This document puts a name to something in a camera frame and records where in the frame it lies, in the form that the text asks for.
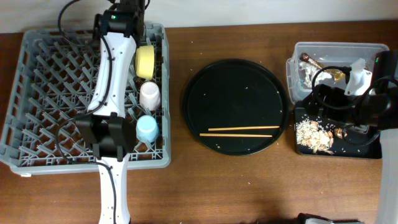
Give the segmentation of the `wooden chopstick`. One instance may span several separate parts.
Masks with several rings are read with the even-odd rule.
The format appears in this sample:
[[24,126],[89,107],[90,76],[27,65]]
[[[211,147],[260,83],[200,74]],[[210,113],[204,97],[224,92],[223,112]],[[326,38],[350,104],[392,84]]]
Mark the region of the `wooden chopstick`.
[[223,133],[200,133],[201,137],[226,137],[226,138],[272,138],[267,134],[223,134]]
[[279,129],[280,126],[241,126],[241,127],[227,127],[227,128],[208,128],[209,131],[239,131],[239,130],[254,130],[254,129]]

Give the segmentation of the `food scraps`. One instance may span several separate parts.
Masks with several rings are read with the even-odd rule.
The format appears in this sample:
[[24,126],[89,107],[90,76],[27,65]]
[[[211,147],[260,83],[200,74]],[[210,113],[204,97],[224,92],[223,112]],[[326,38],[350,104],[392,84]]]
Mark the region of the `food scraps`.
[[325,128],[320,125],[320,121],[313,121],[308,118],[295,124],[296,143],[308,147],[314,154],[325,152],[333,155],[331,150],[334,138],[342,139],[347,134],[343,133],[342,128],[334,128],[327,125]]

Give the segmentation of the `blue cup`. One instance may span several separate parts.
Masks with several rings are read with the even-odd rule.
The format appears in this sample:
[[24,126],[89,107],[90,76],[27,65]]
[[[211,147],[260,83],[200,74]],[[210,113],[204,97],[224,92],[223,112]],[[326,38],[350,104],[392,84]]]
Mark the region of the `blue cup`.
[[141,116],[136,124],[136,136],[141,142],[154,142],[159,135],[159,127],[154,117]]

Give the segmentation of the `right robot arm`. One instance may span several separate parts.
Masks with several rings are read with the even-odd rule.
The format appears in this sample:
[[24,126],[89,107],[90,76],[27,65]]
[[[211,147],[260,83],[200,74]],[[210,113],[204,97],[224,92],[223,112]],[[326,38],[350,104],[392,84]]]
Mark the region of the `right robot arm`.
[[364,74],[364,62],[336,70],[346,88],[311,82],[311,93],[296,107],[338,124],[342,141],[355,149],[377,144],[382,154],[382,179],[377,223],[397,223],[397,51],[376,54],[373,71]]

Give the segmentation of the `yellow bowl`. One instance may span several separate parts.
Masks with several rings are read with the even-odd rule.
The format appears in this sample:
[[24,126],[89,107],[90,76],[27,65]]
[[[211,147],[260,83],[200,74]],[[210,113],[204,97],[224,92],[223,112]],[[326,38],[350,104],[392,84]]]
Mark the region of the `yellow bowl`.
[[135,70],[136,75],[146,80],[151,80],[154,73],[155,52],[153,45],[141,46],[136,50]]

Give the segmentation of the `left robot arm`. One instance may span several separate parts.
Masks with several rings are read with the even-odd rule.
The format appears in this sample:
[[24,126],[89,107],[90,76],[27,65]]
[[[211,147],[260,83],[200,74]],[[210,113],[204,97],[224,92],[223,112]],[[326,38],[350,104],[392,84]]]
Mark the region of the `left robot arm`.
[[101,60],[87,114],[76,120],[93,151],[101,181],[100,223],[130,223],[127,206],[127,156],[135,147],[135,127],[125,114],[131,62],[144,34],[144,1],[120,1],[96,15],[95,36]]

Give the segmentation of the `white tissue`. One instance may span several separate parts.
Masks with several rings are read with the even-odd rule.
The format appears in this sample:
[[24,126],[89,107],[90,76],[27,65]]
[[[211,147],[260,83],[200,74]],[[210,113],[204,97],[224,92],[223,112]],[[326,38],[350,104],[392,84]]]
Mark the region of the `white tissue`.
[[[299,63],[299,71],[303,72],[303,74],[304,74],[303,84],[306,88],[312,87],[313,78],[319,70],[320,70],[319,68],[317,68],[314,65],[311,65],[307,62]],[[323,82],[323,81],[330,81],[332,78],[333,77],[331,74],[329,74],[327,72],[321,72],[317,76],[317,79],[315,80],[315,85],[318,85],[320,82]]]

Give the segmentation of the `pink cup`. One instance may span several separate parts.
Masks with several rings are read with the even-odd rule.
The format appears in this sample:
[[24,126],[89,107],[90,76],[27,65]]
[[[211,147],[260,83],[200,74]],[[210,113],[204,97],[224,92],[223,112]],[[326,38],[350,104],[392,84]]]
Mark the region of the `pink cup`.
[[143,109],[156,110],[160,106],[161,95],[159,87],[154,82],[145,82],[141,85],[139,103]]

